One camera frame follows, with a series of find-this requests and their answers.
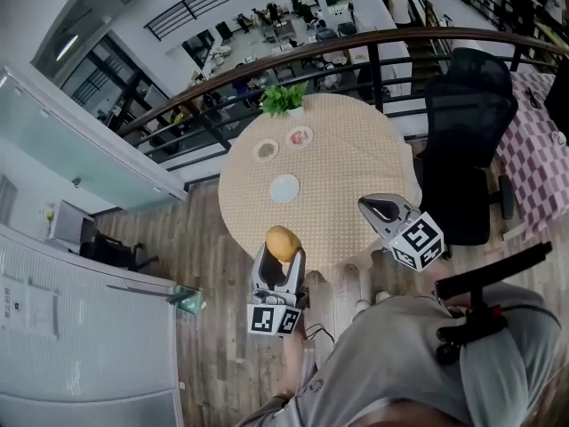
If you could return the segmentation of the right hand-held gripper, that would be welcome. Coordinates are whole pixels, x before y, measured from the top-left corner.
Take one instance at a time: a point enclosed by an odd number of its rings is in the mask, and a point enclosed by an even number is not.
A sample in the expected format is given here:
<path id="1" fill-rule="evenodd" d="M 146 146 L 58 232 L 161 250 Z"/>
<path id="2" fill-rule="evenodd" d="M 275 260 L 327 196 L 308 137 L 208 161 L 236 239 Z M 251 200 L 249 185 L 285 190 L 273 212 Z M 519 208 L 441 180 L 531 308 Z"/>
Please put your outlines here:
<path id="1" fill-rule="evenodd" d="M 391 234 L 392 219 L 403 219 L 414 207 L 403 197 L 392 193 L 374 193 L 358 199 L 358 208 L 376 234 Z M 394 259 L 422 272 L 445 250 L 443 231 L 429 213 L 405 223 L 386 244 Z"/>

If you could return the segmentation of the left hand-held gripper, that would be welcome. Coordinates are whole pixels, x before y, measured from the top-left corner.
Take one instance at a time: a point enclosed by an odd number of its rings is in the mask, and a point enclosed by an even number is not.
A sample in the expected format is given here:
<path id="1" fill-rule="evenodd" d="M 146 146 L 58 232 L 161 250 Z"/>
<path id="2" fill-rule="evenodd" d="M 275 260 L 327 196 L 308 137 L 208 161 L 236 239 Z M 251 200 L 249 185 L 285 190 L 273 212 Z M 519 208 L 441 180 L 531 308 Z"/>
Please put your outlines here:
<path id="1" fill-rule="evenodd" d="M 298 325 L 309 307 L 309 289 L 304 282 L 306 253 L 298 247 L 289 264 L 285 286 L 276 286 L 275 258 L 263 243 L 252 266 L 252 297 L 247 304 L 249 334 L 284 337 Z"/>

